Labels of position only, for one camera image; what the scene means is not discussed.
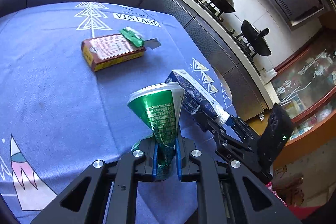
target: floor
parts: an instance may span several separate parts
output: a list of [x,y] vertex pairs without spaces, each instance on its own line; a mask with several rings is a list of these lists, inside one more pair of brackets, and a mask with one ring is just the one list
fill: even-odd
[[287,171],[274,176],[273,185],[303,176],[300,186],[304,193],[301,206],[323,205],[336,188],[336,138],[322,145],[316,151],[286,165]]

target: printed label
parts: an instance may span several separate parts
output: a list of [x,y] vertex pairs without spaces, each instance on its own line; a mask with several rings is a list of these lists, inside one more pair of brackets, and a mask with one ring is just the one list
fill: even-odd
[[98,49],[96,53],[101,60],[137,50],[137,48],[121,34],[95,38],[90,40],[90,43],[93,47]]
[[174,141],[177,135],[171,90],[143,95],[129,102],[127,106],[153,130],[163,156],[161,163],[169,165],[175,155]]
[[113,16],[116,19],[129,20],[129,21],[140,22],[144,24],[161,27],[161,25],[157,21],[148,19],[148,18],[130,16],[130,15],[125,15],[125,14],[117,14],[117,13],[113,13]]
[[223,107],[209,94],[209,92],[207,92],[194,78],[192,78],[185,70],[178,70],[175,69],[172,71],[174,74],[180,75],[181,77],[183,77],[185,80],[187,80],[198,92],[200,92],[200,94],[202,94],[204,96],[204,99],[206,99],[211,107],[209,108],[209,110],[211,111],[211,109],[213,109],[213,111],[215,111],[215,113],[218,116],[222,116],[224,114],[224,110]]

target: tablecloth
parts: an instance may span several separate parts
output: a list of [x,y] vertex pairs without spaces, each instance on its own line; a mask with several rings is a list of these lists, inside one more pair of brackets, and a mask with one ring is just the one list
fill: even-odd
[[[93,73],[82,40],[127,26],[162,45]],[[102,3],[44,5],[1,18],[0,41],[0,193],[22,224],[94,160],[118,160],[151,133],[127,100],[164,82],[172,69],[187,70],[236,115],[215,72],[171,15]],[[180,127],[218,159],[212,134],[184,111]],[[139,183],[136,222],[182,224],[196,210],[196,196],[196,184],[181,183],[177,175]]]

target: cardboard box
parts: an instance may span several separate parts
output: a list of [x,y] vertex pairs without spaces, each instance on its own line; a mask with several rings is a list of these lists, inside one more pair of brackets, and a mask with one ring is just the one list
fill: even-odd
[[211,118],[222,114],[222,106],[185,70],[172,70],[166,82],[178,82],[185,89],[182,106],[189,114],[194,115],[199,109]]
[[86,39],[82,42],[83,56],[92,71],[143,56],[145,47],[135,47],[122,34]]

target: green wrapper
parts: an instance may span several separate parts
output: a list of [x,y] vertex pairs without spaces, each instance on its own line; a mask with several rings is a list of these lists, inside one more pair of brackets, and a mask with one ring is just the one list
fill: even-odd
[[142,39],[139,32],[132,29],[131,27],[126,27],[120,30],[120,33],[129,41],[131,41],[136,47],[141,47],[144,45],[144,40]]
[[175,155],[176,117],[173,95],[161,90],[143,95],[128,103],[128,107],[149,127],[159,146],[159,165],[169,166]]

